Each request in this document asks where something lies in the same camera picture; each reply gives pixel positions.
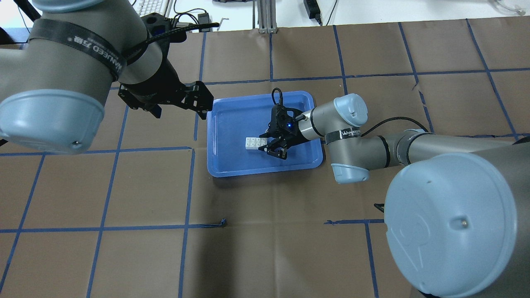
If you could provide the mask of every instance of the grid line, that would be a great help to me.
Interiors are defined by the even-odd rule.
[[[182,298],[184,288],[184,267],[186,264],[186,248],[188,246],[188,230],[190,224],[191,193],[193,188],[193,172],[195,170],[195,150],[191,151],[190,178],[188,184],[188,203],[186,204],[186,219],[184,222],[184,236],[182,239],[182,255],[180,258],[179,292],[178,298]]]
[[[335,43],[337,43],[337,52],[339,54],[340,72],[342,74],[342,85],[344,86],[344,95],[348,94],[348,87],[346,86],[346,75],[344,73],[344,62],[342,60],[342,52],[340,50],[339,34],[337,33],[337,26],[333,25],[333,33],[335,34]]]
[[[202,46],[200,53],[200,68],[199,68],[199,81],[202,81],[202,74],[204,72],[204,54],[206,52],[206,33],[202,33]],[[197,134],[199,131],[199,114],[195,113],[195,126],[193,127],[193,140],[197,141]]]
[[[226,223],[222,219],[219,224],[189,224],[189,225],[135,225],[135,226],[106,226],[103,231],[142,231],[142,230],[180,230],[184,228],[189,229],[205,229],[212,227],[223,227]],[[3,229],[0,234],[10,233],[56,233],[56,232],[97,232],[101,228],[97,226],[92,227],[42,227],[32,229]]]
[[[39,175],[42,170],[42,165],[44,164],[46,153],[41,153],[41,155],[42,157],[40,159],[39,167],[37,168],[37,172],[33,180],[33,185],[31,186],[30,194],[28,195],[28,201],[26,202],[24,213],[22,213],[22,218],[20,219],[19,229],[16,232],[15,240],[13,241],[13,246],[11,247],[11,252],[9,253],[9,257],[7,258],[7,263],[5,265],[4,272],[2,274],[2,279],[0,280],[0,293],[2,292],[2,289],[4,288],[4,283],[7,277],[7,272],[9,271],[11,261],[13,260],[13,255],[15,254],[16,245],[19,242],[20,230],[22,229],[22,226],[24,225],[24,221],[26,220],[26,216],[28,214],[28,210],[31,204],[31,199],[33,198],[33,193],[35,192],[35,187],[37,186],[37,181],[39,180]]]
[[[96,248],[94,252],[94,260],[92,261],[92,269],[90,270],[90,279],[88,289],[86,290],[86,297],[89,298],[92,293],[92,284],[94,282],[94,274],[96,271],[96,265],[98,263],[98,255],[101,247],[101,238],[103,237],[103,228],[105,227],[105,220],[107,219],[107,211],[109,209],[110,195],[112,193],[112,186],[114,184],[114,177],[116,176],[116,167],[118,166],[118,159],[120,157],[121,142],[123,141],[123,133],[125,131],[125,124],[127,122],[127,113],[129,112],[129,107],[125,107],[125,112],[123,113],[123,120],[121,122],[121,131],[120,137],[118,139],[118,147],[116,149],[116,155],[114,157],[114,164],[112,165],[112,172],[110,175],[109,188],[107,190],[107,197],[105,199],[105,205],[103,207],[103,214],[101,215],[101,223],[98,233],[98,241],[96,243]]]
[[[382,218],[375,219],[364,219],[364,220],[340,220],[340,221],[326,221],[324,224],[371,224],[371,223],[384,223],[385,220]]]
[[[491,87],[493,88],[493,91],[495,92],[495,96],[497,97],[497,100],[499,101],[499,105],[502,109],[502,113],[504,113],[504,117],[506,117],[506,121],[508,121],[508,125],[510,126],[511,132],[513,133],[514,139],[517,141],[517,132],[515,131],[514,125],[511,123],[510,116],[508,115],[508,111],[504,107],[504,104],[502,103],[502,99],[500,97],[499,91],[497,90],[497,86],[495,85],[495,81],[493,81],[493,76],[491,76],[490,69],[488,68],[488,64],[486,63],[486,59],[484,58],[484,55],[482,54],[482,51],[480,50],[479,44],[476,41],[475,34],[473,33],[473,29],[471,28],[471,24],[469,23],[468,19],[465,19],[467,23],[467,28],[469,29],[469,34],[471,35],[471,39],[473,40],[473,43],[475,44],[476,51],[478,52],[480,56],[480,60],[482,61],[482,64],[484,65],[484,69],[486,70],[486,74],[488,75],[488,79],[490,80]]]
[[[365,223],[366,232],[366,246],[368,248],[368,259],[370,261],[370,271],[372,272],[372,283],[374,284],[374,296],[379,298],[379,290],[377,289],[377,277],[375,276],[374,252],[372,250],[372,239],[370,237],[370,227]]]
[[[414,75],[414,79],[416,81],[416,86],[420,83],[420,80],[418,79],[418,73],[416,72],[416,67],[414,66],[414,61],[412,60],[412,54],[410,53],[409,43],[407,42],[407,37],[405,36],[405,31],[403,30],[403,26],[401,25],[401,22],[397,23],[399,26],[399,30],[401,32],[401,37],[403,38],[403,43],[405,44],[405,49],[407,50],[407,56],[409,56],[409,62],[410,66],[412,68],[412,73]],[[420,94],[421,103],[423,103],[423,110],[425,111],[425,117],[427,118],[427,122],[429,122],[429,129],[430,132],[434,133],[434,127],[432,126],[432,121],[430,119],[429,110],[427,109],[427,103],[425,102],[425,97],[423,96],[423,93],[418,90],[418,93]]]

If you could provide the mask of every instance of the light blue joint cap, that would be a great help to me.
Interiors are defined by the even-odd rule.
[[[495,166],[471,153],[449,153],[396,175],[385,223],[403,276],[424,293],[460,298],[481,292],[506,268],[517,209]]]
[[[88,150],[104,116],[96,99],[67,90],[32,90],[0,103],[0,137],[57,154]]]
[[[100,4],[103,1],[104,0],[33,0],[33,5],[44,12],[66,13],[82,10]]]
[[[333,101],[339,115],[349,125],[361,127],[368,121],[368,108],[364,100],[357,94],[350,93],[337,97]]]
[[[332,163],[331,168],[338,184],[348,184],[368,180],[370,172],[354,165]]]

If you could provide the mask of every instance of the power adapter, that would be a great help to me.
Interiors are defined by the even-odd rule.
[[[320,7],[316,0],[304,0],[305,10],[310,19],[315,19],[320,26],[322,26],[322,19],[320,17]]]
[[[210,22],[210,15],[205,13],[199,13],[198,15],[199,24],[208,24]],[[200,29],[199,32],[211,32],[211,28]]]

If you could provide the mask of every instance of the blue tape line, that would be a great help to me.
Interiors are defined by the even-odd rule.
[[[372,252],[372,239],[370,238],[370,227],[365,223],[366,244],[368,246],[368,259],[370,260],[370,270],[372,271],[372,283],[374,284],[375,298],[379,298],[379,290],[377,289],[377,278],[375,276],[374,253]]]
[[[270,81],[272,82],[274,80],[273,72],[272,72],[272,33],[269,33],[269,61],[270,61]]]
[[[202,71],[204,70],[204,52],[206,49],[206,33],[202,33],[202,49],[200,53],[199,81],[202,81]]]
[[[195,128],[193,129],[193,140],[194,141],[197,140],[198,131],[199,131],[199,115],[196,113],[195,114]]]
[[[125,123],[127,122],[128,112],[129,112],[129,108],[125,107],[125,112],[123,113],[123,121],[121,122],[120,137],[118,139],[118,147],[116,149],[116,156],[114,157],[114,164],[112,165],[112,172],[110,174],[109,188],[107,190],[105,206],[103,207],[103,214],[101,215],[101,223],[100,223],[100,228],[99,228],[99,233],[98,233],[98,241],[96,243],[94,259],[92,261],[92,269],[90,270],[90,279],[89,279],[89,286],[86,290],[86,298],[89,298],[90,294],[92,293],[92,283],[94,282],[94,274],[96,271],[96,264],[98,263],[98,255],[99,255],[99,250],[101,246],[101,238],[103,236],[103,228],[105,227],[105,219],[107,217],[107,211],[109,209],[110,195],[112,193],[112,186],[114,184],[114,177],[116,175],[116,167],[118,166],[118,158],[120,156],[121,142],[123,141],[123,133],[125,131]]]
[[[467,23],[467,28],[469,29],[469,34],[471,35],[471,39],[473,40],[473,43],[475,44],[476,51],[479,53],[480,60],[482,60],[482,64],[484,65],[484,69],[486,70],[486,74],[488,75],[488,78],[490,79],[491,87],[493,88],[493,91],[495,92],[495,96],[497,97],[497,101],[499,101],[499,105],[502,109],[502,112],[504,113],[504,117],[506,117],[506,120],[508,121],[508,125],[510,126],[511,132],[513,133],[513,137],[517,141],[517,133],[515,131],[514,125],[511,123],[510,116],[508,116],[508,111],[506,111],[506,108],[504,107],[504,104],[502,103],[502,99],[500,98],[499,91],[497,90],[497,86],[495,85],[495,82],[493,81],[493,77],[491,76],[490,69],[488,68],[488,64],[486,63],[486,59],[484,58],[482,51],[479,48],[479,44],[476,41],[475,34],[473,33],[473,29],[471,28],[471,24],[469,23],[469,20],[465,20]]]
[[[21,233],[53,233],[53,232],[95,232],[99,227],[44,227],[37,229],[22,229]]]
[[[144,152],[144,151],[173,151],[173,150],[189,150],[191,147],[153,147],[153,148],[134,148],[134,149],[120,149],[119,152]]]
[[[41,156],[42,152],[0,153],[0,156]]]
[[[313,81],[313,80],[335,80],[338,78],[344,78],[340,75],[337,76],[315,76],[315,77],[293,77],[293,78],[276,78],[272,82],[291,82],[291,81]]]
[[[11,263],[8,262],[6,265],[5,265],[5,268],[4,268],[4,273],[2,274],[2,280],[0,281],[0,293],[2,292],[2,289],[4,288],[4,282],[5,282],[5,279],[7,277],[7,272],[9,271],[9,267],[11,266]]]
[[[492,73],[498,73],[498,72],[526,72],[526,71],[530,71],[530,67],[525,67],[525,68],[490,69],[490,72],[492,72]]]
[[[333,33],[335,34],[335,43],[337,44],[337,52],[339,54],[340,72],[342,74],[342,85],[344,86],[344,95],[348,94],[348,87],[346,86],[346,75],[344,73],[344,62],[342,61],[342,52],[340,50],[339,34],[337,33],[337,26],[333,25]]]
[[[176,225],[139,225],[139,226],[106,226],[103,231],[142,231],[142,230],[178,230],[178,229],[210,229],[214,227],[226,226],[226,219],[223,218],[218,224],[176,224]],[[0,234],[9,233],[56,233],[56,232],[97,232],[100,227],[43,227],[36,229],[4,229]]]
[[[186,263],[186,247],[188,245],[188,229],[190,224],[190,211],[191,211],[191,192],[193,187],[193,172],[195,170],[195,150],[191,151],[191,163],[190,163],[190,178],[188,184],[188,203],[186,205],[186,220],[184,229],[184,237],[182,239],[182,254],[180,257],[180,275],[179,275],[179,298],[182,298],[182,290],[184,287],[184,264]]]
[[[422,72],[417,73],[418,75],[437,75],[437,74],[477,74],[477,73],[485,73],[486,71],[483,69],[477,69],[473,71],[445,71],[445,72]]]
[[[409,76],[413,73],[395,73],[395,74],[369,74],[369,75],[352,75],[350,77],[373,77],[373,76]]]
[[[373,220],[340,220],[340,221],[326,221],[324,224],[370,224],[370,223],[384,223],[385,220],[382,218]]]
[[[9,257],[7,259],[7,264],[4,268],[4,273],[2,275],[2,280],[0,281],[0,293],[2,292],[2,289],[4,288],[5,279],[7,277],[7,272],[9,271],[9,267],[11,265],[11,261],[13,260],[13,255],[15,254],[16,245],[19,242],[20,237],[20,230],[22,229],[22,226],[24,225],[24,221],[26,220],[26,216],[28,214],[28,210],[30,208],[31,200],[33,199],[33,194],[35,193],[35,187],[37,187],[37,181],[39,180],[39,175],[42,170],[42,165],[44,164],[44,159],[46,157],[46,153],[41,153],[42,158],[40,159],[39,167],[37,168],[37,173],[35,174],[35,178],[33,180],[33,184],[31,186],[30,194],[28,196],[28,201],[26,202],[26,206],[24,208],[24,213],[22,213],[22,218],[20,219],[19,223],[19,229],[16,233],[15,240],[13,241],[13,246],[11,246],[11,252],[9,253]]]
[[[230,85],[269,82],[270,80],[247,80],[247,81],[226,81],[226,82],[205,82],[205,85]]]
[[[418,79],[418,72],[416,71],[414,61],[412,60],[412,54],[410,53],[409,43],[407,42],[405,31],[403,30],[403,26],[401,25],[401,22],[397,23],[397,25],[399,26],[401,37],[403,38],[403,43],[405,44],[405,49],[407,50],[407,56],[409,57],[410,67],[412,68],[412,73],[414,74],[416,85],[418,85],[420,80]],[[425,97],[423,96],[423,93],[421,93],[421,91],[418,91],[418,92],[420,94],[421,103],[423,104],[423,110],[425,111],[425,117],[427,118],[427,122],[429,123],[430,132],[434,133],[435,132],[434,127],[432,126],[432,121],[430,119],[430,114],[427,108],[427,103],[425,102]]]
[[[116,150],[93,150],[86,151],[84,154],[116,153]]]

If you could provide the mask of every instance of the keyboard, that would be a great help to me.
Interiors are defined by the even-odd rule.
[[[168,0],[139,0],[135,5],[135,11],[139,16],[153,12],[164,15]]]

